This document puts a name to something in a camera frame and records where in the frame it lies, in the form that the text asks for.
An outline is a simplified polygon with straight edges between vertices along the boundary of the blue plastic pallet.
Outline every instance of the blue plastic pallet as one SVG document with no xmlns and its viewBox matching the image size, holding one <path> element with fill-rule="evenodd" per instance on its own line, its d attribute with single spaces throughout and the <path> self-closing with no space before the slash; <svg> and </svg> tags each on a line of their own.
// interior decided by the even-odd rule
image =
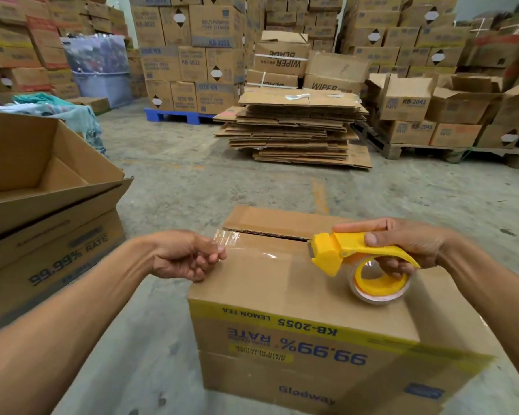
<svg viewBox="0 0 519 415">
<path fill-rule="evenodd" d="M 157 111 L 155 109 L 144 108 L 146 118 L 150 122 L 161 122 L 167 120 L 166 117 L 170 115 L 186 116 L 187 124 L 200 125 L 200 118 L 213 118 L 215 115 L 198 112 L 179 112 L 179 111 Z"/>
</svg>

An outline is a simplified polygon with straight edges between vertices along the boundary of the yellow tape dispenser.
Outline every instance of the yellow tape dispenser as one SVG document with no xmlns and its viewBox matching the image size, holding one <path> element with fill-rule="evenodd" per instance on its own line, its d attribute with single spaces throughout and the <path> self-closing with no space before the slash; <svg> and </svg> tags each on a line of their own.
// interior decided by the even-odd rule
<svg viewBox="0 0 519 415">
<path fill-rule="evenodd" d="M 419 264 L 398 246 L 371 247 L 364 242 L 365 233 L 321 233 L 310 241 L 311 261 L 327 275 L 334 277 L 344 262 L 351 266 L 348 282 L 352 291 L 363 301 L 386 304 L 404 295 L 411 278 L 403 274 L 400 279 L 389 276 L 372 262 L 379 256 L 394 256 Z"/>
</svg>

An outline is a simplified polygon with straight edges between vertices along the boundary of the pallet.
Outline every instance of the pallet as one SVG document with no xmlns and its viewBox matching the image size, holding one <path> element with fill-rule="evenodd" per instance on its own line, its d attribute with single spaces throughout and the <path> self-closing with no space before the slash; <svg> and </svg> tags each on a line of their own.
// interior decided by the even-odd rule
<svg viewBox="0 0 519 415">
<path fill-rule="evenodd" d="M 162 122 L 168 120 L 169 116 L 185 116 L 187 117 L 187 124 L 200 125 L 200 118 L 213 118 L 215 115 L 198 112 L 179 112 L 179 111 L 157 111 L 155 109 L 144 108 L 146 119 L 150 122 Z"/>
<path fill-rule="evenodd" d="M 467 157 L 471 152 L 492 153 L 503 157 L 507 166 L 519 169 L 519 148 L 484 148 L 484 147 L 449 147 L 449 146 L 423 146 L 419 144 L 391 144 L 386 138 L 364 122 L 354 123 L 352 125 L 362 137 L 375 149 L 379 150 L 381 155 L 388 160 L 398 160 L 402 154 L 402 149 L 425 149 L 435 150 L 440 153 L 442 159 L 448 163 L 457 164 Z"/>
</svg>

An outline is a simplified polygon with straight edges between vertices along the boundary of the concrete floor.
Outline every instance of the concrete floor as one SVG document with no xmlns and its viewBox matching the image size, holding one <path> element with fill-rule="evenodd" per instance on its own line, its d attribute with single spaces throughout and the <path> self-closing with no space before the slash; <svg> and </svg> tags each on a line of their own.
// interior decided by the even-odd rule
<svg viewBox="0 0 519 415">
<path fill-rule="evenodd" d="M 214 139 L 214 125 L 147 122 L 144 99 L 99 118 L 108 157 L 135 181 L 118 205 L 127 235 L 184 227 L 213 235 L 237 204 L 445 225 L 519 273 L 519 170 L 498 163 L 383 159 L 342 170 L 258 163 Z M 185 280 L 148 277 L 104 334 L 58 415 L 290 414 L 202 389 Z M 519 415 L 506 358 L 472 380 L 445 414 Z"/>
</svg>

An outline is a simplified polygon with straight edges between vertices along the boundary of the hand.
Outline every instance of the hand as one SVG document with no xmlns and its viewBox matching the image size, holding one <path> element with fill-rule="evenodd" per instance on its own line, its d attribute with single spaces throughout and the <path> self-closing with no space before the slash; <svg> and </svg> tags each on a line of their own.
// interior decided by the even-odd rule
<svg viewBox="0 0 519 415">
<path fill-rule="evenodd" d="M 341 223 L 332 228 L 336 233 L 365 234 L 365 244 L 372 247 L 397 245 L 414 258 L 422 268 L 438 265 L 443 247 L 454 235 L 454 232 L 441 227 L 434 227 L 418 221 L 401 218 L 378 218 L 377 220 Z M 415 267 L 403 259 L 380 257 L 377 261 L 383 271 L 395 277 L 412 274 Z"/>
<path fill-rule="evenodd" d="M 224 247 L 190 230 L 171 230 L 145 236 L 154 245 L 152 273 L 160 278 L 203 280 L 220 259 Z"/>
</svg>

